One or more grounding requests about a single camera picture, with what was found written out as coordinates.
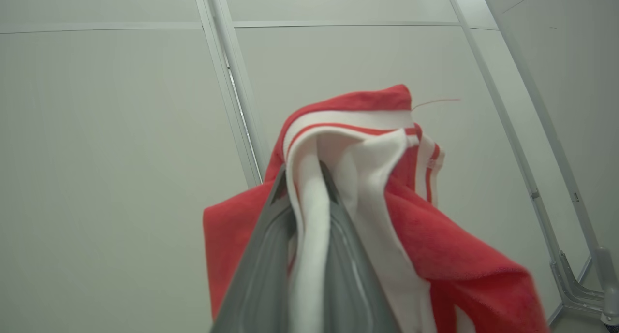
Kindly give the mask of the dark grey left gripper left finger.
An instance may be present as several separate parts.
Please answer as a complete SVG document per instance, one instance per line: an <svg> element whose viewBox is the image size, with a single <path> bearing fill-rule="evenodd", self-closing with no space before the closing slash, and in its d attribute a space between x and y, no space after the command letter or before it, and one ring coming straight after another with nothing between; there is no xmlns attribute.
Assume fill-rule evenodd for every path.
<svg viewBox="0 0 619 333"><path fill-rule="evenodd" d="M213 333L288 331L288 265L296 220L282 165L231 281Z"/></svg>

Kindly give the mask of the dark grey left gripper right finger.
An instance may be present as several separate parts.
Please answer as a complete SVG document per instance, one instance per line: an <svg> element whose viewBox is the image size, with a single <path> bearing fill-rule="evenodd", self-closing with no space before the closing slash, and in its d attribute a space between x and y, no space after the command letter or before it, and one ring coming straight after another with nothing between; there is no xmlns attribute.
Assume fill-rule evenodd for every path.
<svg viewBox="0 0 619 333"><path fill-rule="evenodd" d="M327 165L330 232L324 285L325 333L399 333L377 273Z"/></svg>

